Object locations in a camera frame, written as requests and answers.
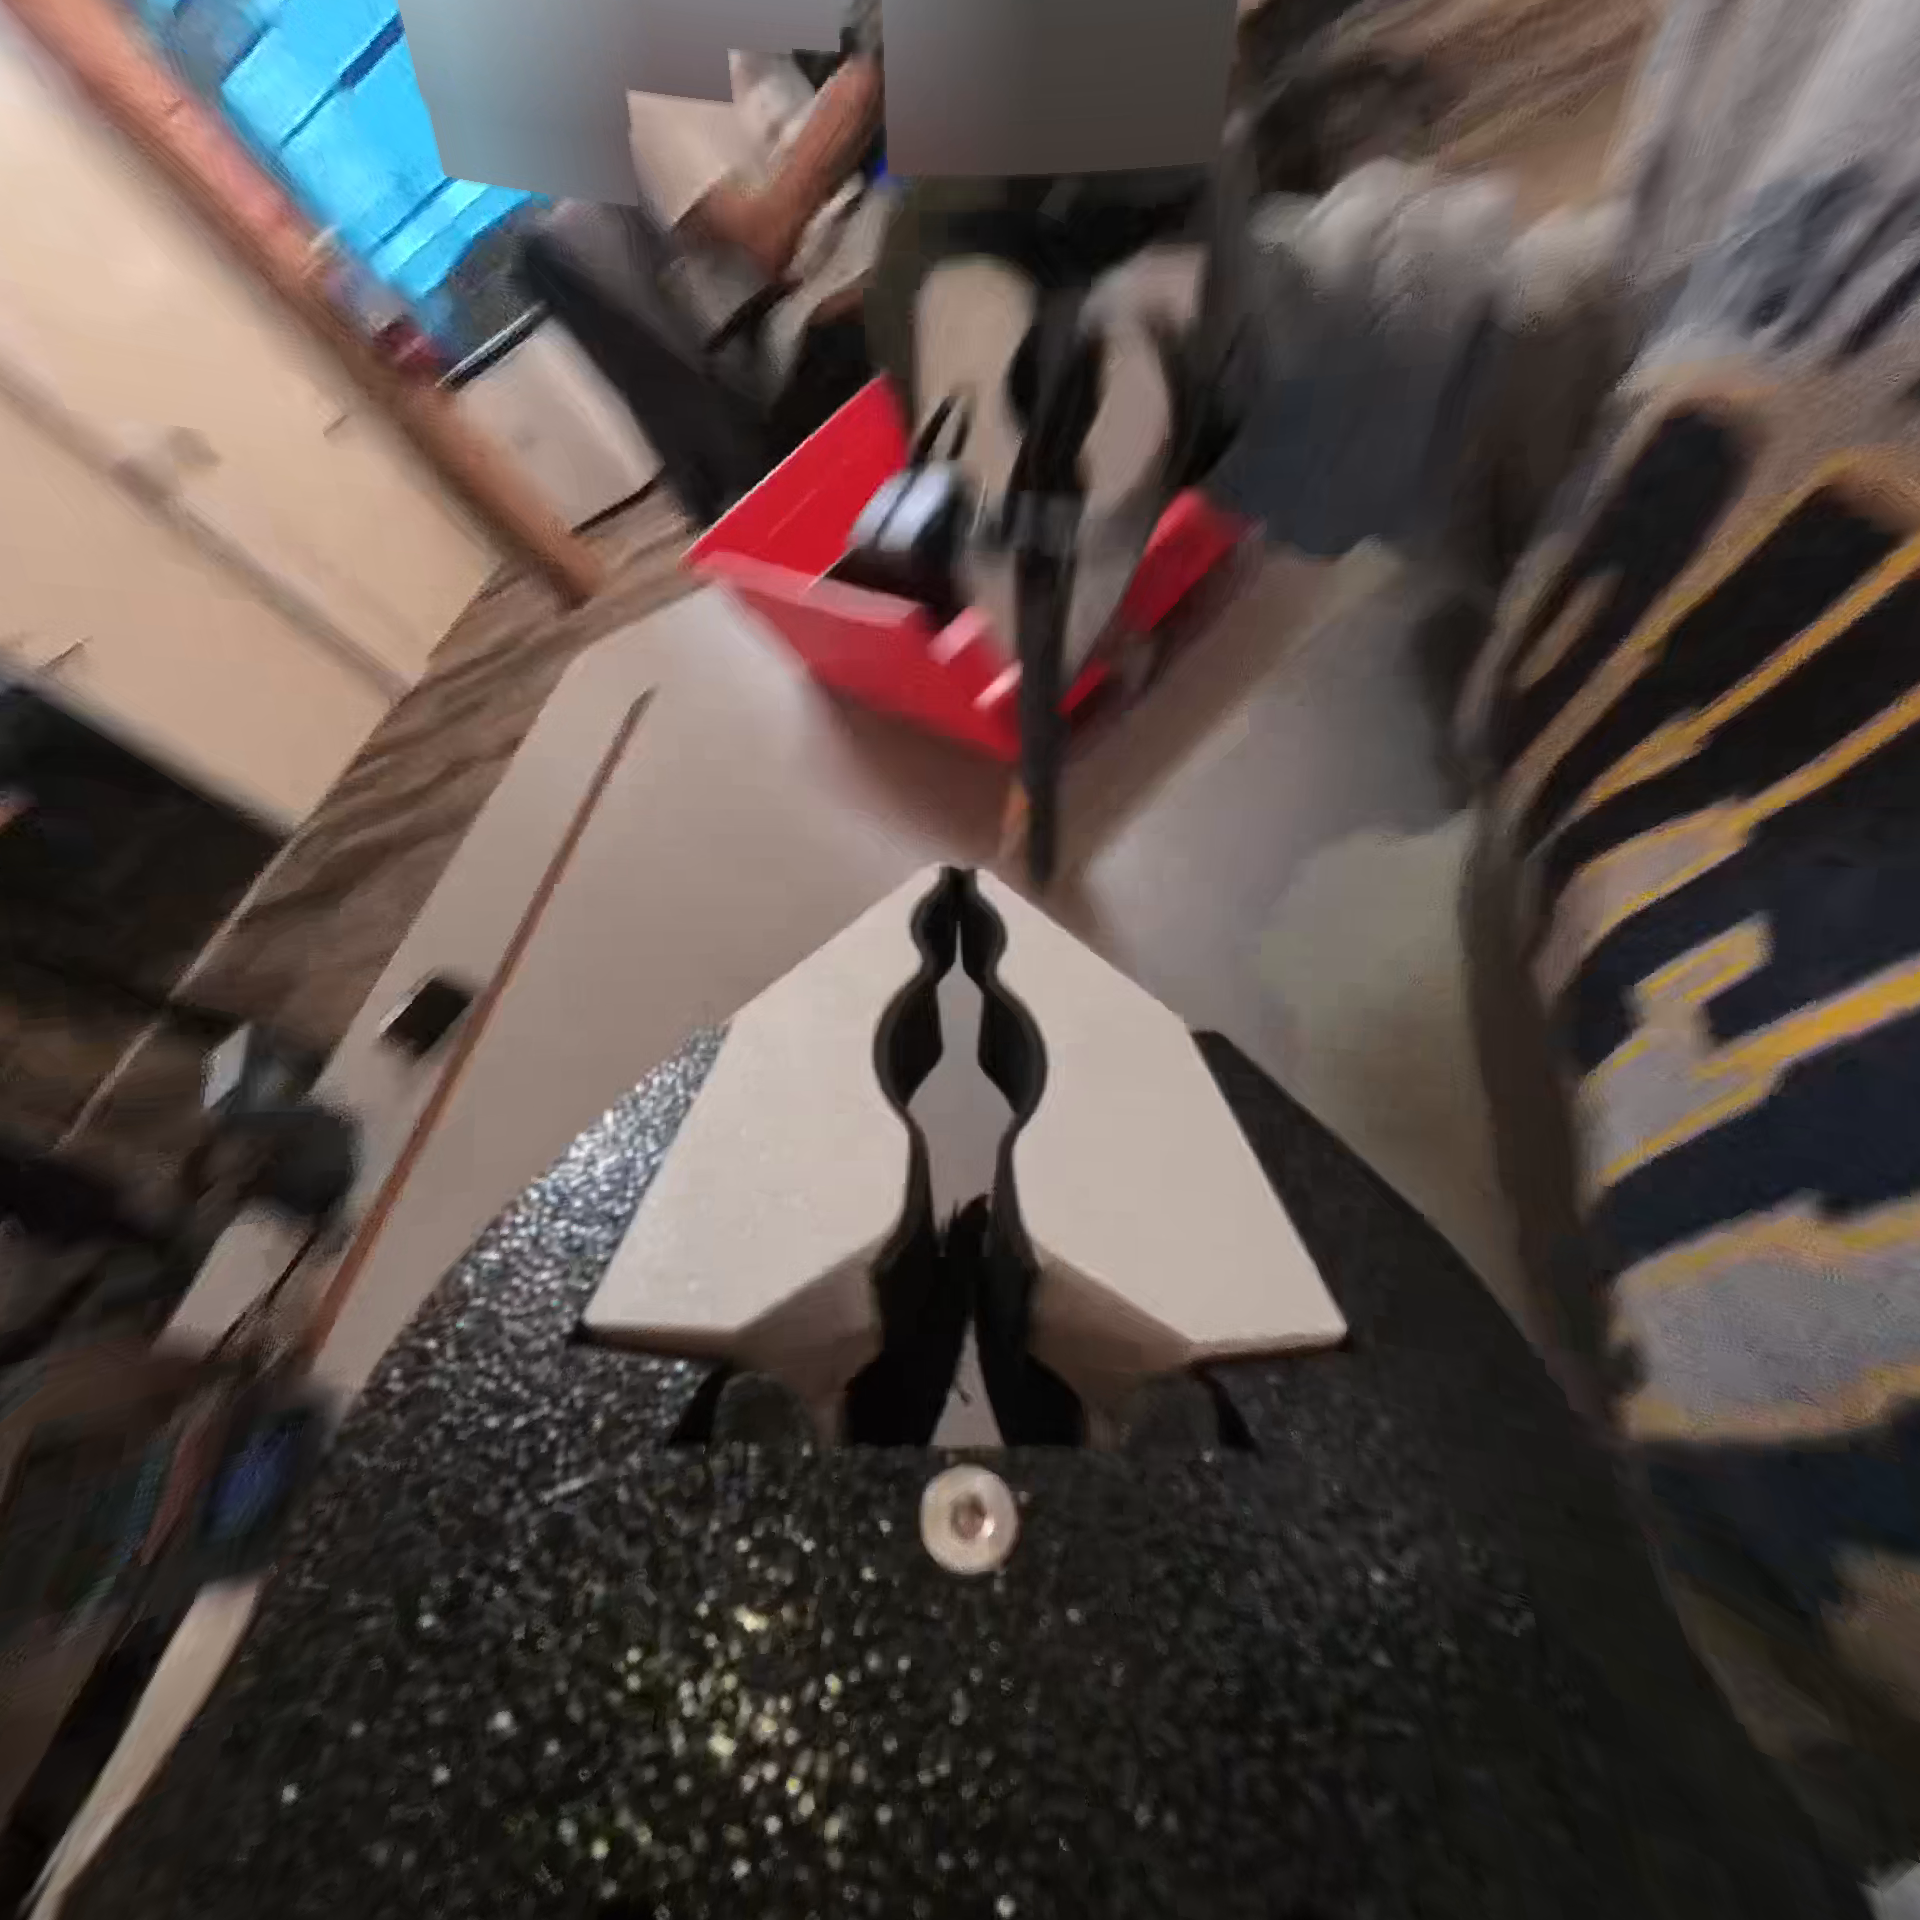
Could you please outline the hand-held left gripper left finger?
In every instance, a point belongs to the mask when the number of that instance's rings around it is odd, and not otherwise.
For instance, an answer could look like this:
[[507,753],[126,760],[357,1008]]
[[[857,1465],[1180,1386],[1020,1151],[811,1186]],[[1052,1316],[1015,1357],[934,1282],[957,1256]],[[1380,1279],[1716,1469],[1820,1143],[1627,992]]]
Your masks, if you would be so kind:
[[965,873],[934,866],[741,1006],[582,1309],[608,1348],[711,1360],[809,1409],[941,1409],[965,1345],[927,1143]]

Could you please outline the wooden post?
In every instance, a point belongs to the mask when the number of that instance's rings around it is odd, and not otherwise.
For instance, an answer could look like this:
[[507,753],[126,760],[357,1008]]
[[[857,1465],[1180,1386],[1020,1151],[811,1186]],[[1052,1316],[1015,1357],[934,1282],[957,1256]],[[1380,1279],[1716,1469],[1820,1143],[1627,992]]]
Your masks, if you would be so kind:
[[455,400],[353,316],[345,250],[252,157],[229,120],[105,2],[4,2],[87,117],[167,182],[230,263],[321,346],[444,492],[509,559],[572,608],[608,586],[598,553],[560,519]]

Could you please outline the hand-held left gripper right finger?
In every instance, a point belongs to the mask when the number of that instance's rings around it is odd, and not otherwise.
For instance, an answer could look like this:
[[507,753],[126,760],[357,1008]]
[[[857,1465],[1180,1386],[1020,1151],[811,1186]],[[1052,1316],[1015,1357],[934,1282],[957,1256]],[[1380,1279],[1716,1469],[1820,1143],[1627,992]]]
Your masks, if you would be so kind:
[[993,1199],[1022,1356],[1117,1413],[1148,1381],[1341,1345],[1348,1320],[1185,1022],[1004,880],[965,881],[977,1057],[1012,1112]]

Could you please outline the white recycling bin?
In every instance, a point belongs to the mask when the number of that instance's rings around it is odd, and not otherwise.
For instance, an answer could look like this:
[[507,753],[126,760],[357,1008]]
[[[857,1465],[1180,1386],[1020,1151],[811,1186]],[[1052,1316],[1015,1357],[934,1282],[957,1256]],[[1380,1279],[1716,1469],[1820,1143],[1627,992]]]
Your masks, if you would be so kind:
[[660,479],[660,460],[625,401],[539,308],[470,352],[440,389],[575,533],[623,512]]

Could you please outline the red plastic bin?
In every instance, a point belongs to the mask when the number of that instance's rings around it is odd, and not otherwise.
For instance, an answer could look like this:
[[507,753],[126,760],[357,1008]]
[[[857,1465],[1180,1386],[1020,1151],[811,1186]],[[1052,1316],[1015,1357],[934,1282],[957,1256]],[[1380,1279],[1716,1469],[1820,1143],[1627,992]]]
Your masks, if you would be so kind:
[[689,546],[685,567],[726,586],[829,692],[1015,767],[1016,650],[1004,620],[855,585],[857,517],[907,464],[884,377],[869,378]]

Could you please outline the dark grey charger dock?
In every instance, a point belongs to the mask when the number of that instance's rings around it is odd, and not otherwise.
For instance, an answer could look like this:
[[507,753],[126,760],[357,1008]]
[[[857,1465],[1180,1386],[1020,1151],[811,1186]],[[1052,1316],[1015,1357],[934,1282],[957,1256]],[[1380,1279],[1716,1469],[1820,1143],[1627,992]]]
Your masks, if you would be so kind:
[[182,1209],[268,1209],[328,1224],[352,1190],[360,1128],[316,1094],[321,1057],[261,1023],[240,1023],[203,1060],[199,1121],[176,1190]]

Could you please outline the cream double door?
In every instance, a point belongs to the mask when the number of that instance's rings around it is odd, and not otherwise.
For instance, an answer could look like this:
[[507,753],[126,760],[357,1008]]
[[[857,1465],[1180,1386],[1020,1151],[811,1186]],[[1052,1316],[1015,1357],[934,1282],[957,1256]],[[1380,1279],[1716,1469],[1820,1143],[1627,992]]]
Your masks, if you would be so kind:
[[1,37],[4,354],[387,679],[413,684],[496,569],[440,477],[307,327]]

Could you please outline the person's patterned shirt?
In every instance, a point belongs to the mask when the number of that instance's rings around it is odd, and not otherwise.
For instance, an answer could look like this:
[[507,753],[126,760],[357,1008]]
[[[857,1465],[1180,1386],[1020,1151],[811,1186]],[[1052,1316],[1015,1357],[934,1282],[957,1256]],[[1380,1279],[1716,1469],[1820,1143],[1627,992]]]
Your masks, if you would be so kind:
[[1636,377],[1460,712],[1529,1282],[1665,1570],[1916,1748],[1916,340]]

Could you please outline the cream single door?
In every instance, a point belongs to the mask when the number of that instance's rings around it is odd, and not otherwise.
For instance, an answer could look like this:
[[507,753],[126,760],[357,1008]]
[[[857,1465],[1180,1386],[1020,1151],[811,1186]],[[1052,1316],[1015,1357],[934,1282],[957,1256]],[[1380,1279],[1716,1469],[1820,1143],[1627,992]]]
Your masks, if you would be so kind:
[[271,586],[4,385],[4,671],[288,831],[393,704]]

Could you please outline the black battery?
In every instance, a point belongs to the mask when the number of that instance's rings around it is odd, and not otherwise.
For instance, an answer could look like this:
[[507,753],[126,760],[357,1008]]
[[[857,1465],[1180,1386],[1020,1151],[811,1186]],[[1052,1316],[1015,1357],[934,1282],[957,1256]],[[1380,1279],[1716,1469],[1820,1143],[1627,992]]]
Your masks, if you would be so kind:
[[421,975],[381,1017],[374,1038],[387,1050],[423,1062],[448,1042],[473,1002],[476,988],[456,975]]

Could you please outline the blue window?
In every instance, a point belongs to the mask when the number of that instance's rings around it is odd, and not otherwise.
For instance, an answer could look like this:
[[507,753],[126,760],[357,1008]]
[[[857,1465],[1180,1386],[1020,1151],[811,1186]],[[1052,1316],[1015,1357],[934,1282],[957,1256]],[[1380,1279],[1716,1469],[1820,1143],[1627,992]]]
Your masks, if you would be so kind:
[[539,198],[440,168],[393,2],[132,2],[181,80],[448,359],[528,324],[517,272]]

